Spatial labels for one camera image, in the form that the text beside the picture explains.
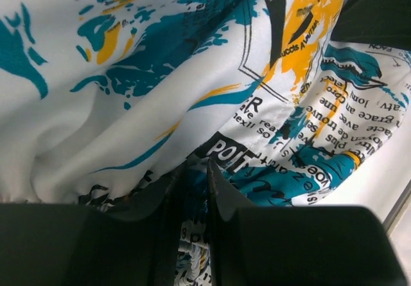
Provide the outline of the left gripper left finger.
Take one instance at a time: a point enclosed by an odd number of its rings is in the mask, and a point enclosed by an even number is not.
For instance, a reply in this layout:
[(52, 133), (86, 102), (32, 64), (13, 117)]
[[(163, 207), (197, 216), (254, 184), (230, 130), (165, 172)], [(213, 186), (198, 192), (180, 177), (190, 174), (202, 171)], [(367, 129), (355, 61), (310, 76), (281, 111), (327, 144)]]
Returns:
[(108, 211), (1, 205), (2, 285), (172, 285), (186, 166)]

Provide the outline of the white teal yellow patterned shorts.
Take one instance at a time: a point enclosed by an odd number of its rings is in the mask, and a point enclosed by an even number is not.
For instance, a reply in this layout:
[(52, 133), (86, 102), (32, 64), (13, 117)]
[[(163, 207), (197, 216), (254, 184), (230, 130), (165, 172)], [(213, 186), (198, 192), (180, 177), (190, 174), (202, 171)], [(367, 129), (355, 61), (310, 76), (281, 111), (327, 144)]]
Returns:
[(1, 0), (1, 202), (108, 211), (189, 162), (175, 285), (210, 285), (206, 160), (312, 205), (401, 125), (410, 52), (331, 39), (348, 0)]

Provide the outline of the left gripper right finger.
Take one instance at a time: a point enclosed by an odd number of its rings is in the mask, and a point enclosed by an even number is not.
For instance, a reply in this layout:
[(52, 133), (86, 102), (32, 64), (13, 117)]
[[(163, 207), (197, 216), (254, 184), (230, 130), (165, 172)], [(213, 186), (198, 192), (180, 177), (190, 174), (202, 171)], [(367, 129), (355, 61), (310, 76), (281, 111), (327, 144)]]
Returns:
[(378, 218), (361, 206), (256, 206), (207, 165), (213, 285), (406, 285)]

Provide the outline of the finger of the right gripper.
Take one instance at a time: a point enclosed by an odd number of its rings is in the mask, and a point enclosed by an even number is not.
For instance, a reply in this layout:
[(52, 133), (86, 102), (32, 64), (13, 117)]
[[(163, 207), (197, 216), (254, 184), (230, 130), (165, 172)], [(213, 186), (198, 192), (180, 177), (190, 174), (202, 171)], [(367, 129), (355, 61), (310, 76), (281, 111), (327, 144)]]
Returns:
[(410, 48), (410, 0), (348, 0), (331, 40)]

